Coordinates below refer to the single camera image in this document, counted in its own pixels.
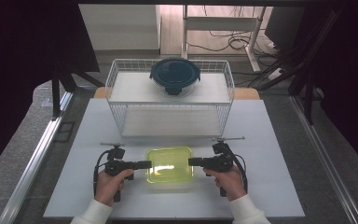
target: yellow-green container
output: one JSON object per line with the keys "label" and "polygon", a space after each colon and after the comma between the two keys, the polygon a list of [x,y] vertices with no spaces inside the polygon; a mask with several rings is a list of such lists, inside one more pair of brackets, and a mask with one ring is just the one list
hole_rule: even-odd
{"label": "yellow-green container", "polygon": [[192,158],[189,147],[164,147],[147,151],[146,159],[152,161],[147,170],[149,183],[186,182],[193,178],[193,167],[188,165]]}

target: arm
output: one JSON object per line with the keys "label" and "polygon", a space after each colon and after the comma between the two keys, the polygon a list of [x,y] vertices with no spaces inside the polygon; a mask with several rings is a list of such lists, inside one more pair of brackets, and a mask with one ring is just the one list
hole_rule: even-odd
{"label": "arm", "polygon": [[74,217],[71,224],[103,224],[112,212],[113,197],[118,190],[124,188],[124,177],[132,175],[133,170],[124,170],[116,176],[110,176],[105,171],[98,174],[95,197],[83,214]]}
{"label": "arm", "polygon": [[233,224],[267,224],[264,212],[253,204],[251,198],[243,188],[240,170],[233,166],[230,171],[219,173],[203,169],[207,175],[216,177],[214,182],[218,188],[223,187],[227,192],[227,199],[234,216]]}

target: hand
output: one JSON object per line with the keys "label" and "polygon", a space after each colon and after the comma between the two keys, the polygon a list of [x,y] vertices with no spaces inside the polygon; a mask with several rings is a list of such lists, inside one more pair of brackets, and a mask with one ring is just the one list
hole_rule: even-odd
{"label": "hand", "polygon": [[239,199],[246,195],[246,191],[243,188],[242,176],[240,169],[237,166],[233,166],[228,172],[216,172],[213,170],[203,169],[203,172],[207,175],[213,175],[216,177],[214,182],[218,188],[223,187],[226,191],[226,196],[229,202]]}
{"label": "hand", "polygon": [[111,176],[105,171],[101,171],[98,174],[97,189],[94,199],[100,203],[112,206],[113,197],[115,196],[116,192],[124,188],[124,177],[132,174],[132,169],[124,170],[115,176]]}

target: white wire rack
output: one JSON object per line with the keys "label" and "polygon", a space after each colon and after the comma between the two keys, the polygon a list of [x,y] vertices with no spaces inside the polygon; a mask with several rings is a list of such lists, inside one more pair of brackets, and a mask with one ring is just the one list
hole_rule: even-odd
{"label": "white wire rack", "polygon": [[194,63],[200,82],[189,95],[174,97],[149,78],[158,60],[116,59],[105,96],[122,136],[221,136],[234,100],[227,61]]}

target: black curtain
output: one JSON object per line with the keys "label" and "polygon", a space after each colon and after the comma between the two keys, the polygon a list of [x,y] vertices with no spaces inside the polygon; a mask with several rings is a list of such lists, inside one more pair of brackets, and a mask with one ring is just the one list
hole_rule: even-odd
{"label": "black curtain", "polygon": [[99,72],[78,4],[0,0],[0,155],[57,64]]}
{"label": "black curtain", "polygon": [[358,153],[358,0],[351,0],[314,64],[322,108]]}

